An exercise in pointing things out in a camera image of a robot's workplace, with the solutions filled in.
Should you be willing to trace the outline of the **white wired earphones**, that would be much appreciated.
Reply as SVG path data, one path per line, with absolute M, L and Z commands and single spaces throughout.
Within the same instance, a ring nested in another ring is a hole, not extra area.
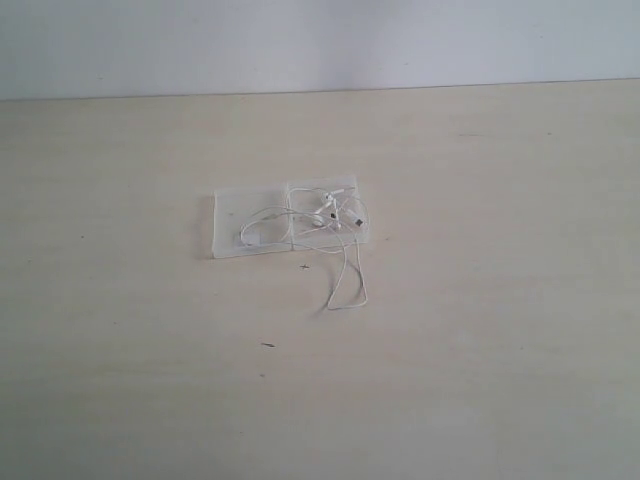
M 239 227 L 238 241 L 248 250 L 283 247 L 326 255 L 338 262 L 324 308 L 351 310 L 368 302 L 361 245 L 370 215 L 356 185 L 294 186 L 282 205 L 252 213 Z

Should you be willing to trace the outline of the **clear plastic hinged case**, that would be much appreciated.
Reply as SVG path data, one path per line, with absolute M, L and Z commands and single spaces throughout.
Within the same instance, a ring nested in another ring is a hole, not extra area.
M 370 238 L 353 175 L 214 192 L 216 258 L 315 250 L 341 253 Z

